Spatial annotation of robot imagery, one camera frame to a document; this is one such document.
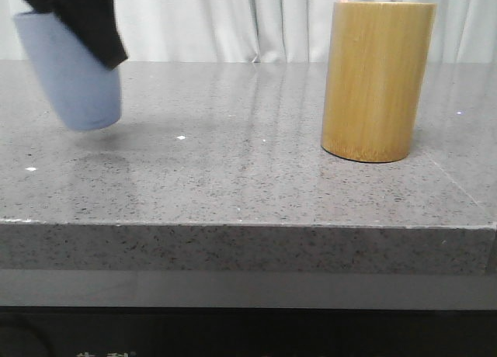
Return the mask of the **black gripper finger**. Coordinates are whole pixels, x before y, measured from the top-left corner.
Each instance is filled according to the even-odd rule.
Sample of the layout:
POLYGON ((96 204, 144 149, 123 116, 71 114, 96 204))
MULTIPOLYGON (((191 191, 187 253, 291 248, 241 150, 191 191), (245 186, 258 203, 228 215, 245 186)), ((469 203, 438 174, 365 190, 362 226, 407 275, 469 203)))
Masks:
POLYGON ((115 0, 23 0, 36 14, 53 13, 107 69, 128 55, 116 25, 115 0))

